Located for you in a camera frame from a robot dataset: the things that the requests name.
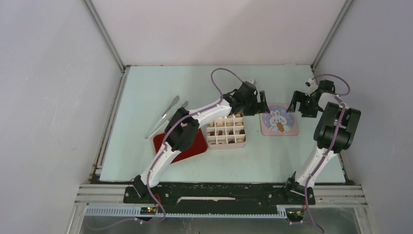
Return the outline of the silver metal box lid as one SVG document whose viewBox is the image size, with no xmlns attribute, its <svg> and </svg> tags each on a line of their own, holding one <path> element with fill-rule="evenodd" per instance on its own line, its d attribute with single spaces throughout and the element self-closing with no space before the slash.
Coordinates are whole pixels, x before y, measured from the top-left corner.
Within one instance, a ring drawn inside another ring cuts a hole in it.
<svg viewBox="0 0 413 234">
<path fill-rule="evenodd" d="M 264 136 L 296 136 L 299 126 L 294 112 L 287 112 L 287 103 L 271 103 L 269 113 L 260 114 L 261 133 Z"/>
</svg>

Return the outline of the white divided chocolate box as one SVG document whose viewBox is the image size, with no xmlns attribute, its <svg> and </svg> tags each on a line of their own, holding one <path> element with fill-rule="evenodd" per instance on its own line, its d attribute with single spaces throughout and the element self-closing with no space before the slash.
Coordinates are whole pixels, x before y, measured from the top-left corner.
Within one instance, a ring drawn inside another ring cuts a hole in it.
<svg viewBox="0 0 413 234">
<path fill-rule="evenodd" d="M 210 150 L 240 149 L 246 145 L 244 117 L 231 114 L 206 125 L 206 141 Z"/>
</svg>

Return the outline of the red plastic tray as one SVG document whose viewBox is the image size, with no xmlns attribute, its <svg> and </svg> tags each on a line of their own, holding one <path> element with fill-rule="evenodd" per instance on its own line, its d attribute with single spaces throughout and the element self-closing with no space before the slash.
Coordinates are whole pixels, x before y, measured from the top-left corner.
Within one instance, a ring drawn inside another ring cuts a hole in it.
<svg viewBox="0 0 413 234">
<path fill-rule="evenodd" d="M 165 135 L 165 133 L 162 133 L 153 138 L 152 141 L 156 153 L 161 148 L 161 143 Z M 180 153 L 172 160 L 172 164 L 205 153 L 207 151 L 207 142 L 202 130 L 198 129 L 197 134 L 194 135 L 193 141 L 187 142 L 186 145 L 184 145 L 184 148 L 179 148 L 179 150 Z"/>
</svg>

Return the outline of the silver metal tongs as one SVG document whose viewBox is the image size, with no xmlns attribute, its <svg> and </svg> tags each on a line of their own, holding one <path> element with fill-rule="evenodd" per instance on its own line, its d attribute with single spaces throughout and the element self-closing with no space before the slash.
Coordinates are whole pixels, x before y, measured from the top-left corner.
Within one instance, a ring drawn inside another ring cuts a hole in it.
<svg viewBox="0 0 413 234">
<path fill-rule="evenodd" d="M 162 113 L 161 117 L 157 120 L 157 122 L 154 124 L 154 126 L 145 135 L 145 139 L 148 139 L 153 133 L 156 132 L 157 128 L 161 126 L 161 124 L 165 120 L 166 116 L 168 115 L 168 113 L 170 112 L 172 107 L 174 107 L 179 102 L 179 100 L 180 100 L 179 95 L 177 95 L 173 98 L 173 100 L 170 102 L 170 104 L 168 105 L 166 110 Z"/>
</svg>

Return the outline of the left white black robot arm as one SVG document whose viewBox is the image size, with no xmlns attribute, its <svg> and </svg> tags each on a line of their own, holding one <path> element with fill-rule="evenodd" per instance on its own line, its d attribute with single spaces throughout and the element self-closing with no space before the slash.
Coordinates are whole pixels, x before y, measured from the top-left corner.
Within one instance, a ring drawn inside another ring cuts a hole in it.
<svg viewBox="0 0 413 234">
<path fill-rule="evenodd" d="M 152 201 L 153 187 L 158 185 L 166 168 L 193 145 L 198 130 L 204 125 L 232 114 L 254 116 L 268 112 L 265 91 L 257 90 L 248 81 L 242 82 L 238 89 L 221 93 L 218 100 L 204 107 L 193 110 L 179 108 L 165 128 L 165 136 L 150 166 L 133 180 L 135 197 L 142 203 Z"/>
</svg>

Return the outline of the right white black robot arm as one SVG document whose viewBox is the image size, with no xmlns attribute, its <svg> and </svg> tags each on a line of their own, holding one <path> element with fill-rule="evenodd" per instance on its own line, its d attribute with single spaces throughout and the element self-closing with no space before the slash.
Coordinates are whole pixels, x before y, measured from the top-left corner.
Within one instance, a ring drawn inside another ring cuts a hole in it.
<svg viewBox="0 0 413 234">
<path fill-rule="evenodd" d="M 309 194 L 326 164 L 351 146 L 361 117 L 360 110 L 348 107 L 335 93 L 333 81 L 311 78 L 306 85 L 306 92 L 294 92 L 287 112 L 298 110 L 302 117 L 322 115 L 314 131 L 313 150 L 285 184 L 283 197 L 290 204 Z"/>
</svg>

